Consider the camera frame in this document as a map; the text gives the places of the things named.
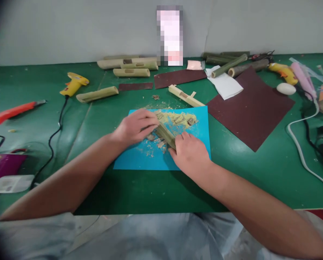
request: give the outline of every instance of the hand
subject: hand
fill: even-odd
[[[169,148],[176,165],[191,179],[201,176],[213,164],[209,158],[206,146],[192,134],[183,132],[176,136],[177,152]]]
[[[158,125],[159,120],[153,112],[139,109],[125,117],[112,136],[115,140],[130,146],[142,141]]]

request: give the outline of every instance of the white egg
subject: white egg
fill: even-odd
[[[296,92],[296,88],[288,83],[280,83],[277,86],[277,90],[285,95],[292,95]]]

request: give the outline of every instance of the green tabletop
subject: green tabletop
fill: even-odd
[[[294,57],[311,69],[323,66],[323,54],[276,55],[275,61],[290,65]],[[78,73],[90,80],[78,93],[85,93],[120,83],[153,82],[155,74],[184,69],[159,67],[150,78],[117,78],[112,70],[101,70],[96,63],[39,66],[0,67],[0,111],[41,99],[48,103],[0,125],[0,135],[6,141],[0,153],[27,148],[28,159],[20,174],[34,174],[48,159],[49,136],[57,129],[57,120],[64,97],[59,91],[70,79],[67,72]],[[283,79],[276,73],[261,71],[258,75],[271,87]],[[185,93],[196,91],[196,99],[207,103],[215,95],[207,79],[178,85]],[[295,144],[285,131],[288,123],[301,118],[304,105],[301,98],[291,96],[296,104],[283,118],[259,150],[254,153],[221,123],[209,115],[212,160],[226,169],[251,181],[294,209],[323,208],[323,183],[301,165]],[[101,136],[108,134],[127,116],[130,109],[188,108],[167,88],[120,92],[119,95],[82,104],[72,97],[64,115],[64,128],[53,139],[55,159],[44,169],[39,181],[45,180],[66,162],[80,154]],[[323,125],[323,116],[309,120],[311,135]],[[303,123],[292,127],[304,151],[310,169],[323,178],[323,166],[305,139]],[[0,213],[24,194],[0,195]],[[137,214],[167,212],[220,212],[226,208],[202,191],[181,171],[113,170],[111,165],[97,186],[76,211],[78,215]]]

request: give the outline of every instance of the sandpaper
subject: sandpaper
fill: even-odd
[[[177,70],[154,76],[155,89],[207,78],[203,70]]]
[[[227,100],[217,95],[207,103],[208,112],[256,152],[295,102],[265,84],[252,67],[236,80],[243,91]]]
[[[119,91],[153,89],[153,82],[119,84]]]

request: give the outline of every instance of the gray wall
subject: gray wall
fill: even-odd
[[[156,5],[183,5],[184,56],[204,51],[323,52],[323,0],[9,0],[0,65],[154,55]]]

